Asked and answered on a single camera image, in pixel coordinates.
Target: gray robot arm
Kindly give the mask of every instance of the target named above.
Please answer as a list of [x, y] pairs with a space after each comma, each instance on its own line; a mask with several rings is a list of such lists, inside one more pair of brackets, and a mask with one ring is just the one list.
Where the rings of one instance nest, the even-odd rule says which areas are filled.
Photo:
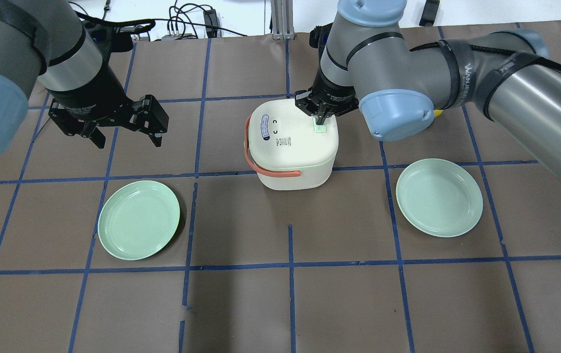
[[49, 116], [64, 134], [103, 148], [97, 127], [122, 126], [159, 147], [169, 117], [151, 95], [126, 96], [109, 56], [65, 0], [0, 0], [0, 154], [25, 119], [37, 77], [54, 96]]
[[528, 29], [410, 51], [406, 0], [340, 0], [320, 67], [296, 105], [322, 124], [358, 107], [380, 141], [427, 128], [433, 109], [474, 101], [561, 181], [561, 66]]

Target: green plate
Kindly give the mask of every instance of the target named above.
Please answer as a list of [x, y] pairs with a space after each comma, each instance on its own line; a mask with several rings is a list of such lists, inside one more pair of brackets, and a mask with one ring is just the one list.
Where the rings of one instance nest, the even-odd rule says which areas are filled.
[[159, 252], [180, 221], [178, 199], [168, 187], [141, 180], [117, 190], [99, 213], [97, 232], [104, 249], [122, 260]]
[[422, 159], [406, 167], [397, 182], [396, 198], [415, 228], [436, 237], [467, 233], [483, 212], [483, 195], [475, 179], [443, 159]]

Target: black strap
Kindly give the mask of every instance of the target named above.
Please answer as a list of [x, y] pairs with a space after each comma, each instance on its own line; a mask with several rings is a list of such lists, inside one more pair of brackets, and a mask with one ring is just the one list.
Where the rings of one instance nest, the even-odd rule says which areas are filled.
[[457, 64], [455, 54], [452, 52], [448, 42], [439, 41], [436, 44], [439, 45], [439, 49], [441, 50], [443, 57], [446, 59], [448, 71], [450, 72], [450, 98], [444, 107], [439, 108], [441, 110], [446, 110], [455, 104], [457, 97], [459, 96], [459, 65]]
[[340, 63], [336, 62], [335, 59], [332, 58], [332, 56], [330, 55], [330, 52], [328, 51], [328, 48], [326, 48], [326, 55], [328, 56], [328, 58], [330, 59], [330, 62], [332, 62], [336, 67], [339, 67], [339, 69], [343, 70], [343, 71], [347, 71], [348, 68], [341, 65]]
[[509, 56], [509, 58], [502, 62], [497, 69], [491, 70], [487, 73], [481, 81], [480, 87], [474, 99], [476, 107], [478, 110], [483, 112], [487, 119], [492, 120], [488, 111], [489, 102], [498, 87], [500, 87], [502, 82], [507, 80], [507, 78], [511, 77], [511, 75], [530, 65], [541, 65], [561, 72], [560, 63], [553, 62], [553, 60], [548, 60], [547, 58], [543, 58], [542, 56], [538, 56], [536, 54], [518, 51]]
[[49, 34], [40, 22], [21, 7], [9, 2], [0, 0], [0, 21], [14, 27], [25, 34], [32, 41], [32, 47], [41, 58], [40, 75], [47, 71], [49, 56], [51, 55], [51, 45]]
[[533, 47], [533, 45], [531, 43], [529, 43], [529, 40], [524, 38], [524, 36], [520, 36], [520, 34], [513, 33], [513, 32], [508, 32], [508, 31], [492, 32], [491, 34], [494, 34], [494, 33], [506, 33], [506, 34], [511, 34], [512, 36], [517, 36], [517, 38], [520, 38], [524, 43], [526, 43], [526, 45], [528, 45], [531, 48], [531, 50], [533, 50], [533, 54], [537, 54], [537, 51], [535, 50], [535, 47]]
[[62, 54], [58, 58], [53, 58], [52, 60], [50, 60], [49, 61], [49, 66], [58, 65], [59, 63], [67, 61], [68, 58], [71, 58], [72, 56], [74, 56], [74, 54], [77, 53], [78, 50], [80, 50], [80, 48], [82, 48], [82, 45], [84, 44], [85, 39], [86, 39], [86, 31], [83, 27], [82, 34], [80, 35], [80, 38], [78, 39], [78, 42], [76, 42], [74, 47], [69, 49], [66, 53]]
[[466, 40], [440, 40], [440, 42], [447, 42], [448, 47], [450, 47], [457, 60], [459, 91], [452, 106], [459, 107], [463, 103], [469, 102], [474, 96], [477, 76], [474, 54]]
[[381, 39], [385, 39], [385, 38], [401, 38], [401, 39], [404, 39], [402, 34], [399, 33], [399, 32], [383, 32], [383, 33], [375, 34], [375, 35], [367, 38], [366, 40], [363, 40], [363, 42], [360, 42], [352, 50], [350, 50], [350, 54], [348, 54], [347, 58], [345, 59], [345, 66], [346, 67], [348, 66], [348, 64], [350, 63], [350, 59], [359, 50], [363, 49], [363, 47], [366, 47], [368, 44], [374, 43], [377, 40], [381, 40]]

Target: label sticker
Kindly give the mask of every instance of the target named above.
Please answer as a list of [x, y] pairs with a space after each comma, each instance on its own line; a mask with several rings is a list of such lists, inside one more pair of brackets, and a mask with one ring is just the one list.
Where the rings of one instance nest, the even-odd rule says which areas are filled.
[[261, 119], [261, 135], [265, 141], [269, 140], [269, 127], [267, 127], [268, 123], [269, 115], [265, 114]]
[[276, 146], [291, 146], [291, 137], [276, 139]]

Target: white container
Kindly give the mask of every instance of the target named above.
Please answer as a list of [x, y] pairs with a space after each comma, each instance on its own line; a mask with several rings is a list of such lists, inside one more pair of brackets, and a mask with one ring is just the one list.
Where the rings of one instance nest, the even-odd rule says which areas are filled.
[[244, 146], [247, 162], [268, 188], [315, 188], [332, 172], [339, 147], [337, 120], [331, 116], [318, 126], [293, 99], [266, 102], [247, 119]]

